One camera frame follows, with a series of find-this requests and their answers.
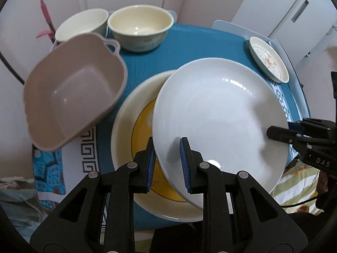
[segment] blue table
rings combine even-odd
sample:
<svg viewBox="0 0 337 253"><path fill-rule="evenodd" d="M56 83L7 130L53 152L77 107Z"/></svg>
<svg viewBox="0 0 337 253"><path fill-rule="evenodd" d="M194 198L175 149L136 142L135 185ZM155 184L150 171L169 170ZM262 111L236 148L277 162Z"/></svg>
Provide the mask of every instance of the blue table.
<svg viewBox="0 0 337 253"><path fill-rule="evenodd" d="M177 69L192 60L220 57L246 65L270 83L270 80L254 62L243 37L210 28L174 24L166 39L157 49L142 54L122 50L121 55L128 68L128 81L125 91L116 108L96 127L98 161L102 174L114 171L110 140L115 116L130 92L147 78L163 71ZM283 95L290 114L289 117L292 121L300 120L289 85L283 83L280 88L281 92L277 94ZM136 231L156 229L174 224L177 223L158 218L134 203Z"/></svg>

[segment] striped fabric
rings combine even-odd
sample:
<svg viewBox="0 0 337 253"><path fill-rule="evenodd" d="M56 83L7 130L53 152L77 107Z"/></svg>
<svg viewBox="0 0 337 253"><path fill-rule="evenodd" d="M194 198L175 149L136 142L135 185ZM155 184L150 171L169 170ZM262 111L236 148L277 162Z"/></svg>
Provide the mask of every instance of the striped fabric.
<svg viewBox="0 0 337 253"><path fill-rule="evenodd" d="M319 170L298 162L293 168L285 172L278 182L271 196L280 205L292 205L303 202L317 195L316 186ZM321 210L315 206L315 200L301 206L284 209L287 213L310 212L319 214Z"/></svg>

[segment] yellow plate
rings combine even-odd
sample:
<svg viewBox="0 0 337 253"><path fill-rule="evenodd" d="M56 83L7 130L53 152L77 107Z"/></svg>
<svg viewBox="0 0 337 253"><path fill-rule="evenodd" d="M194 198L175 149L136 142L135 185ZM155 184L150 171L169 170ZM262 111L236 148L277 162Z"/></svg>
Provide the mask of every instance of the yellow plate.
<svg viewBox="0 0 337 253"><path fill-rule="evenodd" d="M152 136L152 113L155 99L174 70L157 74L136 87L125 99L116 116L111 135L111 154L114 168L133 160L146 148ZM135 194L134 200L148 212L171 221L202 220L202 211L182 199L165 179L156 161L151 190Z"/></svg>

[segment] white dish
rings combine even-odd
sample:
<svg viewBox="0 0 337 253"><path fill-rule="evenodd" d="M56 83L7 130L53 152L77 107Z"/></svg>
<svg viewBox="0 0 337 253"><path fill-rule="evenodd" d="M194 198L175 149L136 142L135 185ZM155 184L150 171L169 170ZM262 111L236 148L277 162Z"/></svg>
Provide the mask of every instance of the white dish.
<svg viewBox="0 0 337 253"><path fill-rule="evenodd" d="M107 19L109 12L103 8L93 8L81 11L65 20L55 33L58 42L83 33L95 32L106 38Z"/></svg>
<svg viewBox="0 0 337 253"><path fill-rule="evenodd" d="M107 23L123 48L145 52L161 44L174 18L167 10L154 5L131 5L115 11Z"/></svg>
<svg viewBox="0 0 337 253"><path fill-rule="evenodd" d="M287 67L277 52L257 37L249 39L249 50L261 70L275 82L289 82Z"/></svg>
<svg viewBox="0 0 337 253"><path fill-rule="evenodd" d="M134 152L146 147L148 137L151 135L152 110L148 111L148 115L145 116L145 122L148 126L142 130L146 138L140 136L142 141L139 142L140 145L136 145L134 148L132 143L134 142L134 133L137 132L135 129L136 122L139 121L140 115L143 115L148 105L156 99L162 85L173 72L174 70L162 72L147 79L137 86L123 102L116 116L111 134L111 154L115 169L132 161ZM152 185L157 183L157 166L156 164ZM202 220L202 211L180 198L172 188L168 193L170 195L176 194L173 195L174 199L180 198L181 200L170 200L168 198L172 197L168 197L165 194L164 196L168 197L165 198L159 193L161 191L154 190L154 187L152 187L148 194L134 194L134 200L148 212L170 221L196 222Z"/></svg>
<svg viewBox="0 0 337 253"><path fill-rule="evenodd" d="M249 172L268 192L283 174L289 145L266 136L271 125L287 128L283 109L268 84L237 62L204 58L180 67L158 94L153 112L155 151L166 179L188 202L179 140L222 171Z"/></svg>

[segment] metal screw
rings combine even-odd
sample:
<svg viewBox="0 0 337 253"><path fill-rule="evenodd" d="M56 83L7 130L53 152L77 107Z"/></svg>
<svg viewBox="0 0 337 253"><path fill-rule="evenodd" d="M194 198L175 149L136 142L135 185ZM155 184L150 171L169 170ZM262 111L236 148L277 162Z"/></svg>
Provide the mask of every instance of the metal screw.
<svg viewBox="0 0 337 253"><path fill-rule="evenodd" d="M203 161L202 163L199 164L199 166L200 166L201 168L203 168L203 169L207 169L207 168L210 167L210 164L207 163L207 162L205 162L205 161Z"/></svg>
<svg viewBox="0 0 337 253"><path fill-rule="evenodd" d="M247 179L248 178L248 173L246 171L240 171L239 172L239 177L241 177L242 179Z"/></svg>
<svg viewBox="0 0 337 253"><path fill-rule="evenodd" d="M89 174L88 174L88 177L89 177L90 179L96 178L97 176L98 176L98 172L97 172L97 171L91 171L91 172L89 172Z"/></svg>
<svg viewBox="0 0 337 253"><path fill-rule="evenodd" d="M135 163L134 161L129 162L129 163L127 164L127 167L128 167L128 168L136 168L136 167L137 167L137 163Z"/></svg>

